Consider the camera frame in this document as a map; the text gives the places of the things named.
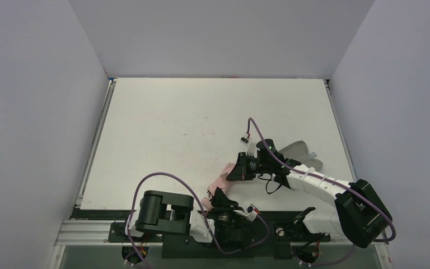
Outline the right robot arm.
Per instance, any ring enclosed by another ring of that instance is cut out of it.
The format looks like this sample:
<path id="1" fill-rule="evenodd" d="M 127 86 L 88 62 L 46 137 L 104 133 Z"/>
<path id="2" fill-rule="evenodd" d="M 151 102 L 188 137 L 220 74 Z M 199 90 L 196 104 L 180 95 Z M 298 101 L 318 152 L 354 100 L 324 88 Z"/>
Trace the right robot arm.
<path id="1" fill-rule="evenodd" d="M 343 235 L 360 248 L 378 241 L 392 224 L 392 216 L 369 182 L 348 182 L 319 173 L 314 167 L 284 157 L 267 139 L 257 144 L 242 139 L 247 146 L 240 152 L 227 181 L 254 180 L 268 174 L 281 187 L 303 191 L 333 207 L 332 211 L 305 210 L 300 221 L 311 233 Z"/>

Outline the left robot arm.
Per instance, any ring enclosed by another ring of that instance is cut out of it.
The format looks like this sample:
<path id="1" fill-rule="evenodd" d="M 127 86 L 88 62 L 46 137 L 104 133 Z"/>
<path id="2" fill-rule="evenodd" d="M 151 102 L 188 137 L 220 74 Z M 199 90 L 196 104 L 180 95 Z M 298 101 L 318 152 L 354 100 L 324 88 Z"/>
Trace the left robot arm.
<path id="1" fill-rule="evenodd" d="M 138 209 L 127 219 L 124 232 L 130 238 L 145 235 L 188 235 L 197 243 L 214 243 L 222 248 L 244 249 L 254 244 L 250 224 L 260 211 L 250 205 L 242 209 L 217 187 L 202 199 L 209 210 L 201 213 L 191 205 L 192 196 L 146 191 Z"/>

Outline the pink folding umbrella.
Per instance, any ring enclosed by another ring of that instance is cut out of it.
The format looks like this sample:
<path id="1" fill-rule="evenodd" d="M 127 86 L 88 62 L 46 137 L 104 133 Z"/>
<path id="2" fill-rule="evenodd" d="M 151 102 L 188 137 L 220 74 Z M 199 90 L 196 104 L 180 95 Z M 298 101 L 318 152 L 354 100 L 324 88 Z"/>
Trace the pink folding umbrella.
<path id="1" fill-rule="evenodd" d="M 211 210 L 213 208 L 212 200 L 214 198 L 217 188 L 221 189 L 223 193 L 227 193 L 230 188 L 230 183 L 227 181 L 227 176 L 230 172 L 232 172 L 234 167 L 235 163 L 227 163 L 220 172 L 217 179 L 207 187 L 206 195 L 201 200 L 204 208 L 206 208 L 207 210 Z"/>

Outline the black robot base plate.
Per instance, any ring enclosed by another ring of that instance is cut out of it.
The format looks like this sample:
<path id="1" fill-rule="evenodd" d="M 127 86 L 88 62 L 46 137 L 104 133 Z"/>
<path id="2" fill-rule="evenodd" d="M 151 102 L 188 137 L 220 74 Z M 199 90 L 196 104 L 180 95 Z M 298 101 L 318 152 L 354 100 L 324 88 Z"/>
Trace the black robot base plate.
<path id="1" fill-rule="evenodd" d="M 190 235 L 156 232 L 132 239 L 143 257 L 149 249 L 162 248 L 162 258 L 299 258 L 314 262 L 320 256 L 320 243 L 331 243 L 330 234 L 312 234 L 302 226 L 301 211 L 264 211 L 262 220 L 247 221 L 234 213 L 209 213 L 214 221 L 215 243 L 198 243 Z"/>

